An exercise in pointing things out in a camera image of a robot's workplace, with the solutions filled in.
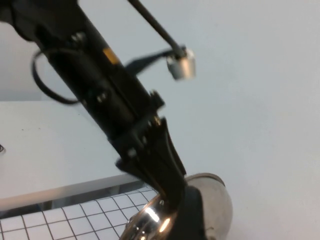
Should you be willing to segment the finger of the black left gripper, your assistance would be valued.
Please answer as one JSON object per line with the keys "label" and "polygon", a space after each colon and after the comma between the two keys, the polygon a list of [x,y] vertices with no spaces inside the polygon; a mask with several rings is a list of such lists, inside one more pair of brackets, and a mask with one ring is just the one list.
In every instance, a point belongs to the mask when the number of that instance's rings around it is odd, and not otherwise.
{"label": "finger of the black left gripper", "polygon": [[172,142],[165,117],[153,117],[151,136],[160,161],[167,171],[179,179],[184,179],[186,170]]}
{"label": "finger of the black left gripper", "polygon": [[120,156],[115,165],[119,170],[156,189],[165,201],[179,203],[184,195],[185,177],[184,179],[178,178],[165,168],[153,143],[151,130],[152,127],[149,127],[142,136],[145,139],[142,148],[130,148],[127,153]]}

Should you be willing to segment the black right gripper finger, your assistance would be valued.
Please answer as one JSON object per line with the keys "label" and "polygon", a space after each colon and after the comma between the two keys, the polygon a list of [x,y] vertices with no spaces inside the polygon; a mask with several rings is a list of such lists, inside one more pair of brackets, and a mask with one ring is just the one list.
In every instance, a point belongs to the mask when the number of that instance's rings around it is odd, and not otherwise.
{"label": "black right gripper finger", "polygon": [[206,240],[203,201],[200,191],[188,185],[171,228],[172,240]]}

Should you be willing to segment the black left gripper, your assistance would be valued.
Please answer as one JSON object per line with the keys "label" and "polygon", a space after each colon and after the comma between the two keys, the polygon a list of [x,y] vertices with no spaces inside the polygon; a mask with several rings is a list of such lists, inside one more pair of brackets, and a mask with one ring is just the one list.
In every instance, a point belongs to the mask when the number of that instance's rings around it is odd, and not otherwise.
{"label": "black left gripper", "polygon": [[113,54],[97,31],[80,31],[61,40],[42,32],[42,54],[76,99],[42,91],[65,105],[82,104],[111,143],[139,143],[155,124],[164,105]]}

